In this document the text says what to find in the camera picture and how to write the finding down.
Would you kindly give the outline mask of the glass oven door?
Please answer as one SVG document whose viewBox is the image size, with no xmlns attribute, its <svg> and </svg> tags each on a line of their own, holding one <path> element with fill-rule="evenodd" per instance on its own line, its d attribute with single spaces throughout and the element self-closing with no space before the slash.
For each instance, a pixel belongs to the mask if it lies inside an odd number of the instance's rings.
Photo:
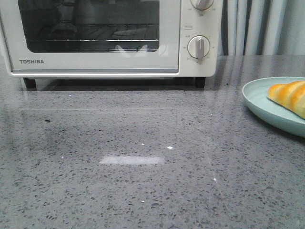
<svg viewBox="0 0 305 229">
<path fill-rule="evenodd" d="M 179 68 L 179 0 L 3 0 L 0 21 L 13 73 L 175 73 Z M 32 52 L 27 40 L 44 27 L 156 24 L 154 52 Z"/>
</svg>

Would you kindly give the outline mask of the golden croissant bread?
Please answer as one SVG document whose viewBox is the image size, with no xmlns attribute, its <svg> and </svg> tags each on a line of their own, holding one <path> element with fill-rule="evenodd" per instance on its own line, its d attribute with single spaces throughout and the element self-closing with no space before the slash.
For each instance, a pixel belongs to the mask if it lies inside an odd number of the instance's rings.
<svg viewBox="0 0 305 229">
<path fill-rule="evenodd" d="M 305 118 L 305 82 L 294 81 L 272 85 L 267 98 L 290 110 L 301 118 Z"/>
</svg>

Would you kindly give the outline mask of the upper beige oven knob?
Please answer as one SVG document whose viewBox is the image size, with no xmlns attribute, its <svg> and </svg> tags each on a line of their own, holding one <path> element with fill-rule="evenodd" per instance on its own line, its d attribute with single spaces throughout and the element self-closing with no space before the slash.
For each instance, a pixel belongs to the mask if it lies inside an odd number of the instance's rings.
<svg viewBox="0 0 305 229">
<path fill-rule="evenodd" d="M 206 10 L 212 6 L 213 0 L 191 0 L 191 4 L 198 10 Z"/>
</svg>

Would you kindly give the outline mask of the white Toshiba toaster oven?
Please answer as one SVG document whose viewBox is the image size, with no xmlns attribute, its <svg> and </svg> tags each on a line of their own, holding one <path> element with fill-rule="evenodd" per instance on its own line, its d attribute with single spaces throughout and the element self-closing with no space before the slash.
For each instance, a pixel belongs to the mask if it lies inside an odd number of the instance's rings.
<svg viewBox="0 0 305 229">
<path fill-rule="evenodd" d="M 8 52 L 4 44 L 4 33 L 0 22 L 0 44 L 5 65 L 9 75 L 24 79 L 27 88 L 35 87 L 37 79 L 167 79 L 192 77 L 197 87 L 203 87 L 205 79 L 213 76 L 216 71 L 217 49 L 221 28 L 223 2 L 214 0 L 211 7 L 206 10 L 194 8 L 190 0 L 180 0 L 180 44 L 179 68 L 175 73 L 13 73 L 9 66 Z M 195 36 L 204 36 L 210 42 L 208 54 L 201 60 L 193 58 L 188 53 L 188 42 Z"/>
</svg>

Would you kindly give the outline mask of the lower beige timer knob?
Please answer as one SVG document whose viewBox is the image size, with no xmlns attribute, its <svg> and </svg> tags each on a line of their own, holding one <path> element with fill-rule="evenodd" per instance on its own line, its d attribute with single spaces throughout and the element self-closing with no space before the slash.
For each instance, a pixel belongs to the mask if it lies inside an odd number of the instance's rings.
<svg viewBox="0 0 305 229">
<path fill-rule="evenodd" d="M 195 36 L 188 42 L 188 53 L 198 60 L 203 59 L 210 50 L 210 42 L 204 36 Z"/>
</svg>

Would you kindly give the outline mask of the light green round plate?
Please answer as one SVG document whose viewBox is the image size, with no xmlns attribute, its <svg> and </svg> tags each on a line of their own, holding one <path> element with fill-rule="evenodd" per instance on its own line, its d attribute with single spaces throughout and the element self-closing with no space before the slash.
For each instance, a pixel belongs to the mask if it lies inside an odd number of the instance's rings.
<svg viewBox="0 0 305 229">
<path fill-rule="evenodd" d="M 304 77 L 269 77 L 253 80 L 242 89 L 247 107 L 263 121 L 296 136 L 305 136 L 305 120 L 267 98 L 268 89 L 278 83 L 303 81 Z"/>
</svg>

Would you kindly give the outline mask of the grey pleated curtain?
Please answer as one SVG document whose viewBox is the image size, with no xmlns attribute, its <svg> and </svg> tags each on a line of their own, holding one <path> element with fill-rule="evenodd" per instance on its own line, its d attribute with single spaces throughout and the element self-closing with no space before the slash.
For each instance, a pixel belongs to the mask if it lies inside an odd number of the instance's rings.
<svg viewBox="0 0 305 229">
<path fill-rule="evenodd" d="M 225 0 L 220 55 L 304 55 L 303 0 Z"/>
</svg>

